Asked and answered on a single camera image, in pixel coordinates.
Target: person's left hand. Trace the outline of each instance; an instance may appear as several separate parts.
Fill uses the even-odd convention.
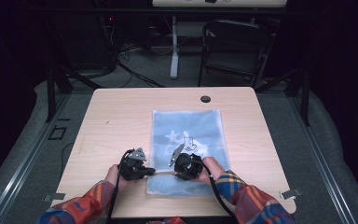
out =
[[[104,180],[109,181],[113,184],[113,186],[115,186],[117,182],[117,173],[118,167],[117,164],[114,164],[109,168],[109,171],[107,172],[106,178]],[[135,184],[136,182],[137,180],[128,181],[124,179],[123,176],[120,176],[120,180],[118,181],[118,191],[122,191],[127,186]]]

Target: hand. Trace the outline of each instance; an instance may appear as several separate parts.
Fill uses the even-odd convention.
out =
[[[117,173],[118,173],[118,168],[117,165],[114,164],[109,168],[109,171],[107,172],[106,178],[104,180],[109,181],[110,183],[113,184],[113,186],[115,186],[117,182]],[[136,180],[128,181],[124,179],[123,176],[120,176],[120,180],[118,181],[118,191],[122,191],[127,186],[135,184],[136,182],[137,182]]]
[[[202,161],[211,171],[214,180],[217,180],[220,175],[225,172],[225,169],[223,169],[223,167],[214,157],[205,157],[202,159]],[[196,180],[211,186],[211,180],[205,168],[202,168],[202,172]]]

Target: gray floor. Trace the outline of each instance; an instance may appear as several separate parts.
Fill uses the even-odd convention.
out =
[[[130,52],[130,60],[120,59],[130,69],[147,76],[166,87],[195,87],[200,68],[200,48],[191,46],[191,41],[180,48],[179,78],[170,79],[171,54],[157,54],[153,51],[135,50]],[[112,74],[94,78],[93,81],[106,88],[119,88],[129,80],[130,74],[118,67]],[[224,78],[220,74],[212,74],[211,85],[240,86],[246,85],[241,79]],[[0,169],[0,223],[34,223],[49,207],[42,202],[46,194],[55,192],[60,181],[62,167],[69,157],[72,143],[81,125],[88,107],[92,91],[77,80],[71,79],[75,91],[71,95],[58,93],[62,110],[50,123],[47,117],[47,88],[42,83],[35,88],[38,94],[36,107],[18,142],[13,147],[7,160]],[[125,88],[148,88],[143,81],[132,78]],[[294,218],[297,223],[341,223],[336,204],[331,192],[325,185],[315,159],[312,146],[298,120],[296,99],[286,98],[282,90],[260,93],[257,95],[263,110],[269,131],[277,148],[289,186],[300,188],[303,195],[297,197],[297,210]],[[315,95],[310,97],[310,129],[323,152],[325,159],[340,187],[345,202],[348,203],[354,219],[358,222],[358,185],[351,171],[342,160],[342,149],[334,123],[324,110],[324,106]],[[63,138],[57,136],[52,129],[63,128]],[[6,201],[5,188],[10,187],[10,180],[16,176],[18,167],[34,148],[40,153],[34,155],[35,163],[29,164],[31,171],[24,176],[13,191],[12,201]],[[142,223],[143,220],[121,220],[122,223]],[[200,222],[189,219],[188,223]],[[205,223],[224,223],[224,219],[203,219]]]

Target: sleeve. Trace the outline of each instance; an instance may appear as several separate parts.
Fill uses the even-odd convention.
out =
[[[222,174],[215,183],[219,194],[236,206],[239,223],[295,223],[274,197],[247,185],[232,171]]]
[[[96,219],[110,203],[113,190],[113,184],[101,181],[82,197],[52,206],[38,219],[37,223],[86,223]]]

